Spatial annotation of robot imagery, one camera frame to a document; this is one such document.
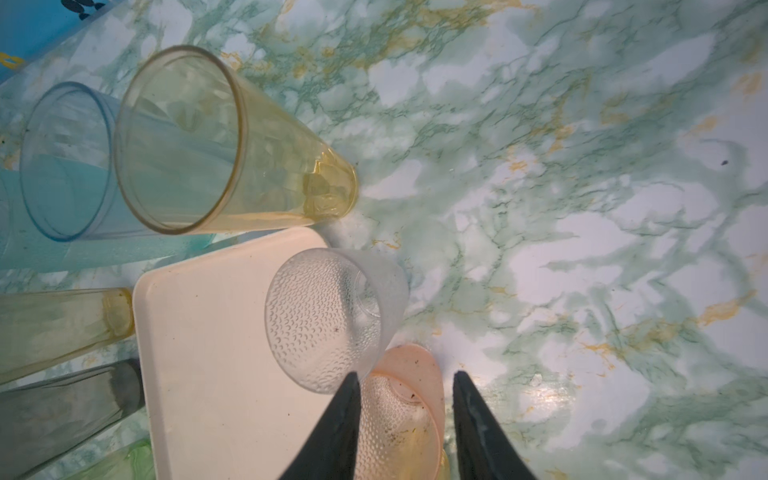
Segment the white tray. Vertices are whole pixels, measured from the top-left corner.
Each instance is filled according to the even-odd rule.
[[[145,273],[134,315],[160,480],[272,480],[331,396],[293,382],[266,340],[264,301],[294,254],[326,247],[292,228]]]

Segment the marble table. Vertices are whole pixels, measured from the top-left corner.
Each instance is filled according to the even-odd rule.
[[[765,478],[768,3],[128,0],[0,87],[0,161],[53,84],[119,97],[181,43],[356,165],[355,210],[321,233],[406,268],[395,341],[429,347],[446,391],[469,372],[539,478]],[[38,478],[146,434],[139,412]],[[445,447],[458,478],[452,420]]]

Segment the green marble countertop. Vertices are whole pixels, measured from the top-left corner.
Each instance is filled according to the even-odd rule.
[[[128,0],[0,87],[0,161],[53,84],[119,97],[180,43],[356,165],[355,210],[321,233],[406,268],[395,341],[429,347],[447,390],[467,370],[539,478],[765,478],[768,3]],[[37,478],[146,435],[139,412]],[[458,478],[451,420],[446,450]]]

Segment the yellow transparent cup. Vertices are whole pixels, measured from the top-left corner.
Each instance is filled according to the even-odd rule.
[[[310,225],[343,217],[355,169],[219,58],[152,57],[118,115],[114,162],[127,205],[160,233]]]

